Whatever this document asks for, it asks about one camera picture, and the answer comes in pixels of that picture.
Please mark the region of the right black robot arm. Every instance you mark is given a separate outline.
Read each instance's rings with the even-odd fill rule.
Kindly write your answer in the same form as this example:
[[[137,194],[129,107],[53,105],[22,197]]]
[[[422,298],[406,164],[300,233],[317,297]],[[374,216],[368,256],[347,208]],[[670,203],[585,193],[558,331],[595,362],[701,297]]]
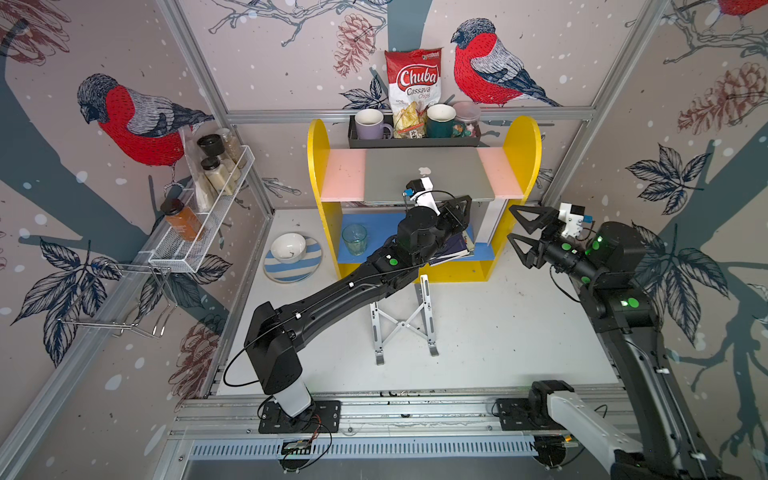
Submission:
[[[574,435],[613,479],[728,478],[683,399],[654,302],[634,279],[646,255],[639,231],[607,222],[580,248],[574,239],[582,208],[512,205],[509,211],[526,231],[508,236],[521,263],[549,265],[578,285],[578,302],[615,365],[640,438],[586,407],[563,382],[533,384],[535,411]]]

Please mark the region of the silver laptop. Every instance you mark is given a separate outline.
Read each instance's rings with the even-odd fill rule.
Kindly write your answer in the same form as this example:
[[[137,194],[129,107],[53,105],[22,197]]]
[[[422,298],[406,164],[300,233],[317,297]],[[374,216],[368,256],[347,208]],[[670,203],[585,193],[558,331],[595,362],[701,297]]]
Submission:
[[[394,204],[408,182],[427,177],[444,199],[447,193],[475,201],[494,198],[478,150],[470,147],[369,149],[365,156],[364,201]]]

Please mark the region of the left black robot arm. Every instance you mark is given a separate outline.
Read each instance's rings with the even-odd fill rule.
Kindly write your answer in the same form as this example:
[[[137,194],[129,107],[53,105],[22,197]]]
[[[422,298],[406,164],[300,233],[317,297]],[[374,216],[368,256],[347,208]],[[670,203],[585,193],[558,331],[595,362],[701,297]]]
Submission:
[[[296,418],[313,405],[301,380],[298,352],[334,323],[413,283],[419,270],[469,226],[471,206],[469,196],[436,208],[414,206],[397,233],[349,275],[305,299],[279,308],[265,302],[254,310],[244,351],[262,391],[287,416]]]

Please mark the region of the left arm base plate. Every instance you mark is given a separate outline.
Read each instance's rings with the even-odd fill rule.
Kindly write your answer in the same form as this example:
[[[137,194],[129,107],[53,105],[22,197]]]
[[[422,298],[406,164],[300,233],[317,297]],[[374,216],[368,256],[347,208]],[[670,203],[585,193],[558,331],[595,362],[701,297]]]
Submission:
[[[314,433],[330,431],[337,433],[341,417],[340,401],[314,401],[310,407],[296,417],[287,415],[279,404],[269,399],[260,410],[260,434]]]

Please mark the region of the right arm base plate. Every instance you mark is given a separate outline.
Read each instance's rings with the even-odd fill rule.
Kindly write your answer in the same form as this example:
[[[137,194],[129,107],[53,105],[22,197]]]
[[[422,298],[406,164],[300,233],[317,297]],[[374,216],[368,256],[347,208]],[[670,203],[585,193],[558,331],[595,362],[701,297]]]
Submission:
[[[499,398],[492,414],[499,420],[502,431],[565,431],[566,428],[546,415],[539,414],[527,398]]]

